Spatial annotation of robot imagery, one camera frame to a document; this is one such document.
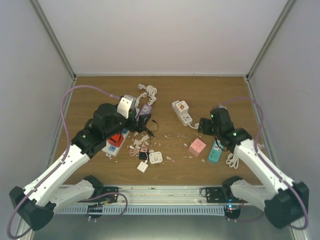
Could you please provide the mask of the pink cube socket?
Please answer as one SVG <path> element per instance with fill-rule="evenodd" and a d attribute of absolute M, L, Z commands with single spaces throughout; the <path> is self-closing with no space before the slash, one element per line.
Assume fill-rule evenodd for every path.
<path fill-rule="evenodd" d="M 205 149 L 207 145 L 201 141 L 199 138 L 196 138 L 189 146 L 188 150 L 194 156 L 198 157 L 200 153 Z"/>

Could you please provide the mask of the red cube socket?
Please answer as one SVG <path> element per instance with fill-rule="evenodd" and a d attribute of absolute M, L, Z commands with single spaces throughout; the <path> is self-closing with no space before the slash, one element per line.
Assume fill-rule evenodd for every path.
<path fill-rule="evenodd" d="M 124 135 L 122 133 L 117 133 L 108 139 L 108 143 L 117 148 L 120 147 L 123 141 L 124 141 Z"/>

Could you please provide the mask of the teal power strip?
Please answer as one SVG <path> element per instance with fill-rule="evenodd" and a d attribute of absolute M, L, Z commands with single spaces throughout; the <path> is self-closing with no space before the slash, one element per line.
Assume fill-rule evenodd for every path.
<path fill-rule="evenodd" d="M 224 149 L 224 146 L 221 145 L 220 141 L 219 140 L 215 141 L 208 155 L 208 161 L 212 164 L 218 163 L 223 149 Z"/>

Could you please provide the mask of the white charger plug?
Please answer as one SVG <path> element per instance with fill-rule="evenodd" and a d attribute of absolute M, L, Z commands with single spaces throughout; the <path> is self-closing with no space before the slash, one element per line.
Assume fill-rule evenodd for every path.
<path fill-rule="evenodd" d="M 148 167 L 149 165 L 147 164 L 147 161 L 141 161 L 136 169 L 141 173 L 145 173 Z"/>

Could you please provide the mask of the white cube socket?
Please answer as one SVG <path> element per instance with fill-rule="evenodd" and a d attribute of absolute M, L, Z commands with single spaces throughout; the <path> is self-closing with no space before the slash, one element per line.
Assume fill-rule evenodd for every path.
<path fill-rule="evenodd" d="M 179 101 L 178 103 L 175 104 L 175 106 L 176 106 L 177 112 L 180 115 L 184 115 L 188 113 L 189 106 L 184 100 Z"/>

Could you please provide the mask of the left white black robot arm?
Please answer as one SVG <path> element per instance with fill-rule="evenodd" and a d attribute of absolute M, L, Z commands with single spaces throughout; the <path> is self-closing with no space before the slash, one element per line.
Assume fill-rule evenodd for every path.
<path fill-rule="evenodd" d="M 33 231 L 45 227 L 59 210 L 80 201 L 98 202 L 103 197 L 103 184 L 88 176 L 65 190 L 59 187 L 81 166 L 86 164 L 113 136 L 123 130 L 141 133 L 151 114 L 126 107 L 128 100 L 113 105 L 103 103 L 94 111 L 61 156 L 38 178 L 25 187 L 15 186 L 9 197 L 18 214 Z"/>

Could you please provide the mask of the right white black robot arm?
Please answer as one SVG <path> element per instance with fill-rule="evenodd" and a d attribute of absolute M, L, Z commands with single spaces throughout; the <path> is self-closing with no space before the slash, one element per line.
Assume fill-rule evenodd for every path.
<path fill-rule="evenodd" d="M 201 118 L 198 132 L 215 137 L 223 147 L 242 160 L 260 180 L 263 188 L 249 184 L 239 176 L 223 182 L 223 200 L 228 203 L 241 199 L 264 212 L 268 221 L 277 229 L 290 226 L 304 218 L 308 227 L 309 188 L 296 183 L 281 172 L 257 147 L 257 142 L 242 127 L 235 128 L 229 112 L 224 107 L 210 111 L 210 118 Z"/>

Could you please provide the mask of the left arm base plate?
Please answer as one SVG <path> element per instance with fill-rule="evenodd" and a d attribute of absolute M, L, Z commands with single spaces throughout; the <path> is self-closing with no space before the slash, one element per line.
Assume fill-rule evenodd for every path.
<path fill-rule="evenodd" d="M 92 198 L 98 197 L 105 193 L 117 193 L 118 191 L 119 191 L 119 188 L 116 186 L 104 186 L 99 190 L 95 190 L 91 197 Z M 92 203 L 92 205 L 88 206 L 88 210 L 89 210 L 88 216 L 93 219 L 100 218 L 102 215 L 98 213 L 102 213 L 104 205 L 113 204 L 113 203 L 116 203 L 117 201 L 118 201 L 118 197 L 115 194 L 106 195 L 96 200 L 90 200 L 89 203 Z"/>

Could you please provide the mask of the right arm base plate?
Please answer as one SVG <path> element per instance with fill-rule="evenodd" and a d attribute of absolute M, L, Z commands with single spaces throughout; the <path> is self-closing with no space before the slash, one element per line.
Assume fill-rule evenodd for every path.
<path fill-rule="evenodd" d="M 234 197 L 229 190 L 225 190 L 222 186 L 202 187 L 199 194 L 209 204 L 223 204 L 223 212 L 227 220 L 237 221 L 241 215 L 241 209 L 246 203 L 243 199 Z"/>

